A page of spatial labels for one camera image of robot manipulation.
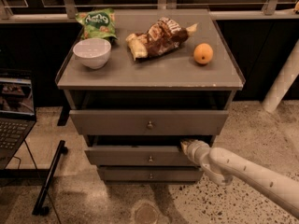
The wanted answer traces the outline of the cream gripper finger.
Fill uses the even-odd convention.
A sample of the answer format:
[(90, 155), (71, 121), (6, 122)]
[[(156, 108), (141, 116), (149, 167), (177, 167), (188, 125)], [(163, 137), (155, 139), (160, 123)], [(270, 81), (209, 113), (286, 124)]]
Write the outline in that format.
[(191, 155), (193, 151), (193, 139), (182, 139), (180, 141), (181, 149), (185, 155)]

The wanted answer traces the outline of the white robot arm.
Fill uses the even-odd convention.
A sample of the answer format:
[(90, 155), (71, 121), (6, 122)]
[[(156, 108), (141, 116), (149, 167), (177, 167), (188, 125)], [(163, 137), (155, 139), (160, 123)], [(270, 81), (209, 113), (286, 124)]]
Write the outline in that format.
[(225, 148), (210, 147), (204, 141), (185, 139), (180, 143), (188, 159), (199, 164), (215, 184), (228, 186), (235, 176), (299, 218), (298, 181), (248, 161)]

